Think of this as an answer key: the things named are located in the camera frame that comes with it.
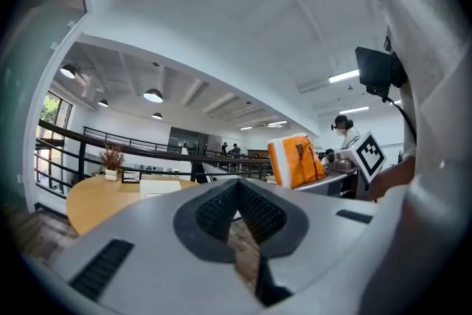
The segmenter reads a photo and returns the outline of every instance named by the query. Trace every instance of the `person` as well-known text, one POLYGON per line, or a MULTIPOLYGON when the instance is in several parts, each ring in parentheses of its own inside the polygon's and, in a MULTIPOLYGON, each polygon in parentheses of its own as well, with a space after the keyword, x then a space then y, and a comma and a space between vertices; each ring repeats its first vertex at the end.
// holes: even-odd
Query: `person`
POLYGON ((224 142, 223 145, 221 146, 221 155, 228 156, 228 153, 226 152, 227 147, 228 147, 228 144, 224 142))
POLYGON ((354 127, 354 122, 343 114, 335 118, 334 125, 336 127, 336 133, 344 137, 341 148, 346 147, 353 139, 359 136, 359 132, 354 127))
POLYGON ((332 162, 334 162, 334 150, 332 148, 328 148, 326 150, 326 156, 322 159, 322 166, 326 166, 332 162))
POLYGON ((445 150, 438 125, 428 123, 423 104, 456 70, 472 60, 471 24, 458 0, 379 0, 389 37, 409 81, 400 89, 402 108, 417 132, 417 144, 404 126, 403 161, 380 172, 370 185, 370 199, 415 174, 439 167, 445 150))
POLYGON ((241 149, 237 146, 237 144, 233 144, 233 149, 231 150, 233 156, 235 158, 239 158, 241 156, 241 149))

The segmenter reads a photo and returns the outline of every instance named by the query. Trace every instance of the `white ceiling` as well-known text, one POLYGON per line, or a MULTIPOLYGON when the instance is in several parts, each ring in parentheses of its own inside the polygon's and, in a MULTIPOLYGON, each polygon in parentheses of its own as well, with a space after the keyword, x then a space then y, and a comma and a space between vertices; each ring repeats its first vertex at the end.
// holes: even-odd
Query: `white ceiling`
MULTIPOLYGON (((331 117, 346 108, 379 104, 378 99, 364 94, 358 79, 328 84, 329 76, 357 68, 354 55, 357 46, 383 49, 386 24, 378 0, 178 1, 188 4, 182 12, 199 13, 201 18, 206 18, 206 27, 218 24, 218 32, 231 29, 264 49, 271 56, 268 74, 289 81, 300 104, 310 105, 308 109, 301 105, 300 111, 310 112, 314 117, 331 117)), ((153 9, 156 13, 166 11, 157 6, 153 9)), ((87 58, 88 63, 95 60, 95 67, 88 67, 96 71, 109 91, 141 94, 159 83, 166 100, 184 103, 188 108, 232 122, 237 127, 280 119, 280 114, 277 116, 276 112, 268 111, 269 108, 264 110, 260 105, 254 108, 246 104, 243 96, 231 97, 222 86, 210 85, 170 67, 162 76, 162 68, 155 68, 149 61, 126 54, 120 57, 116 52, 90 46, 86 47, 91 54, 87 57, 84 49, 76 47, 71 51, 72 59, 83 61, 84 69, 87 58), (189 100, 187 97, 192 91, 195 93, 189 100)), ((267 79, 259 77, 261 82, 267 79)))

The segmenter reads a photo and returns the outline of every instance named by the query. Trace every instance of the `ceiling light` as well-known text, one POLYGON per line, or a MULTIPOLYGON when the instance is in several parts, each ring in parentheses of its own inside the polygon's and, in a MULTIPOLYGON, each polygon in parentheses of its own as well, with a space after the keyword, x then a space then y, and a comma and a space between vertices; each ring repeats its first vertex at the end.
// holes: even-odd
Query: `ceiling light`
POLYGON ((356 113, 358 111, 368 111, 368 110, 369 110, 368 106, 363 106, 362 108, 354 108, 354 109, 349 109, 348 111, 340 111, 339 114, 356 113))
POLYGON ((330 77, 330 83, 339 82, 341 80, 349 79, 350 77, 356 77, 356 76, 359 76, 359 70, 345 72, 344 74, 330 77))
POLYGON ((65 66, 62 66, 60 68, 60 72, 64 76, 68 77, 69 79, 74 79, 75 78, 76 70, 75 70, 75 67, 73 67, 73 65, 71 65, 71 64, 66 64, 65 66))
POLYGON ((144 94, 146 100, 152 101, 153 103, 162 103, 162 93, 155 88, 147 90, 144 94))
POLYGON ((283 124, 283 123, 287 123, 287 121, 273 122, 273 123, 269 123, 269 124, 267 124, 267 126, 281 125, 281 124, 283 124))

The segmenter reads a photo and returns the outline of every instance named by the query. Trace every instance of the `black metal railing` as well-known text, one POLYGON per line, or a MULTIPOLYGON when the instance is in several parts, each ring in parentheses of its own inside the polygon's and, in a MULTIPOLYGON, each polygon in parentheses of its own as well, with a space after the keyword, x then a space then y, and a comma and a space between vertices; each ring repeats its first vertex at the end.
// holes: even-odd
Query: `black metal railing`
MULTIPOLYGON (((50 165, 54 165, 59 167, 61 170, 64 170, 69 173, 73 173, 77 176, 78 181, 82 181, 90 177, 84 171, 85 162, 94 163, 96 165, 102 165, 102 162, 94 159, 89 159, 86 157, 86 146, 95 146, 99 148, 104 148, 106 145, 118 145, 121 148, 121 151, 126 154, 136 155, 136 156, 143 156, 148 158, 155 158, 155 159, 165 159, 170 161, 180 161, 180 162, 190 162, 192 163, 192 170, 190 172, 170 172, 170 171, 156 171, 156 170, 137 170, 133 167, 122 167, 124 170, 135 170, 139 171, 143 174, 153 174, 153 175, 179 175, 179 176, 190 176, 191 181, 196 181, 198 177, 206 177, 210 176, 213 178, 217 178, 219 176, 228 176, 228 175, 239 175, 245 177, 253 177, 263 179, 264 176, 268 174, 272 174, 272 169, 270 165, 270 161, 268 159, 247 159, 247 158, 227 158, 227 157, 212 157, 212 156, 196 156, 196 155, 182 155, 179 153, 168 152, 168 151, 160 151, 160 150, 152 150, 152 149, 144 149, 144 148, 136 148, 133 144, 125 144, 121 142, 113 142, 108 137, 102 139, 100 137, 91 136, 88 134, 79 134, 75 133, 74 131, 66 130, 60 128, 56 125, 48 123, 46 121, 40 120, 39 126, 45 128, 47 130, 53 131, 54 133, 60 134, 64 137, 64 139, 73 139, 80 143, 80 148, 78 153, 72 153, 64 149, 64 139, 61 140, 62 144, 58 144, 55 142, 51 142, 51 140, 44 140, 41 138, 36 138, 36 146, 40 146, 41 148, 48 148, 60 151, 67 156, 71 156, 73 158, 78 159, 78 169, 74 170, 70 167, 66 167, 60 163, 53 162, 51 159, 47 159, 41 156, 38 153, 35 153, 36 158, 44 160, 48 162, 50 165), (221 170, 225 171, 222 173, 206 173, 206 172, 198 172, 198 167, 203 164, 207 163, 212 165, 213 167, 218 167, 221 170)), ((73 185, 64 181, 62 179, 57 179, 53 177, 49 173, 45 173, 40 171, 38 168, 35 168, 35 172, 38 175, 42 175, 56 181, 57 183, 65 186, 65 187, 72 187, 73 185)), ((66 195, 63 193, 59 193, 58 191, 54 190, 51 187, 44 186, 40 181, 36 181, 36 185, 43 190, 51 192, 52 194, 58 195, 61 198, 65 198, 66 195)))
POLYGON ((142 150, 166 151, 170 153, 182 153, 182 147, 175 145, 163 145, 162 143, 147 142, 140 139, 128 138, 117 134, 106 133, 97 129, 83 127, 83 135, 92 138, 102 139, 106 142, 116 143, 118 145, 127 145, 142 150))

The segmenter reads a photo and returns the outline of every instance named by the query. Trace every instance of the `white sleeve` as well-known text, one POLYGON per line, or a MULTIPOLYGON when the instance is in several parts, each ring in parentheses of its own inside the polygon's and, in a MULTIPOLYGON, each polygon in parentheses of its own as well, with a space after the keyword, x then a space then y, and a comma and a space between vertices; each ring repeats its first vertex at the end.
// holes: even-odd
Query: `white sleeve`
MULTIPOLYGON (((407 81, 400 88, 400 99, 401 107, 405 111, 406 115, 413 124, 414 129, 416 130, 416 116, 414 113, 414 101, 412 94, 412 87, 410 82, 407 81)), ((403 121, 403 157, 407 156, 416 157, 416 144, 414 143, 413 134, 410 131, 410 128, 406 124, 405 120, 403 121)))

